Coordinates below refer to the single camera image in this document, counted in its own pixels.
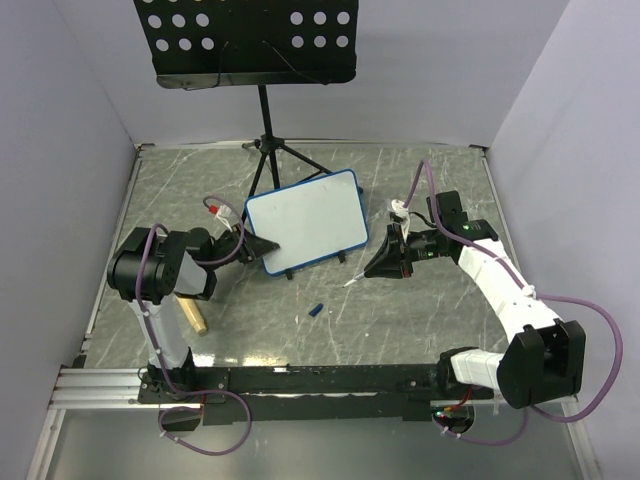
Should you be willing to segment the white blue whiteboard marker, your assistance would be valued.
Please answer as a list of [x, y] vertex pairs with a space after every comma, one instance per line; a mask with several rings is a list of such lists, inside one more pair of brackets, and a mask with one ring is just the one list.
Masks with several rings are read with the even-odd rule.
[[365, 274], [364, 273], [360, 273], [360, 274], [356, 275], [355, 277], [353, 277], [352, 279], [348, 280], [345, 284], [343, 284], [342, 288], [347, 288], [347, 287], [355, 284], [356, 282], [362, 280], [363, 278], [365, 278]]

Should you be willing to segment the blue framed whiteboard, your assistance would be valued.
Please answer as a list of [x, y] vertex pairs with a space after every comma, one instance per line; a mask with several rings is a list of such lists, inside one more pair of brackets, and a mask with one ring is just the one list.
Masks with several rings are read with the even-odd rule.
[[363, 247], [369, 241], [352, 169], [258, 194], [246, 200], [245, 210], [252, 233], [279, 245], [263, 257], [270, 276]]

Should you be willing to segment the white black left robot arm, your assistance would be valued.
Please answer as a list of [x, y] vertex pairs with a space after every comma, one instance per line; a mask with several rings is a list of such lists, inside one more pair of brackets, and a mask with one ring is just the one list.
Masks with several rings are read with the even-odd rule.
[[233, 262], [252, 263], [280, 245], [235, 225], [220, 237], [203, 227], [159, 232], [136, 227], [114, 253], [108, 286], [135, 313], [148, 350], [142, 395], [184, 402], [202, 389], [191, 347], [184, 339], [174, 307], [176, 299], [209, 300], [216, 270]]

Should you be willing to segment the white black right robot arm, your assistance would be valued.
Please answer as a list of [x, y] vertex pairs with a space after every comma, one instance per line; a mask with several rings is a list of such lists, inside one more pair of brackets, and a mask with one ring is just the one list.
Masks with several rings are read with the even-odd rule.
[[472, 220], [457, 191], [428, 204], [428, 229], [410, 230], [410, 212], [389, 203], [383, 244], [365, 266], [366, 278], [403, 279], [419, 261], [451, 259], [477, 286], [497, 316], [508, 341], [503, 353], [460, 347], [441, 354], [436, 384], [448, 398], [470, 386], [498, 392], [514, 408], [578, 393], [582, 386], [586, 333], [563, 321], [540, 300], [509, 259], [497, 232], [484, 219]]

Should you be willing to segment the blue marker cap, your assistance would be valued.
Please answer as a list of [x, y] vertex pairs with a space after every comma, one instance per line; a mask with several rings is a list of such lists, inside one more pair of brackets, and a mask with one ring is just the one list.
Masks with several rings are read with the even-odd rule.
[[316, 306], [314, 306], [312, 308], [312, 310], [309, 312], [309, 315], [311, 317], [316, 317], [323, 309], [324, 305], [322, 303], [317, 304]]

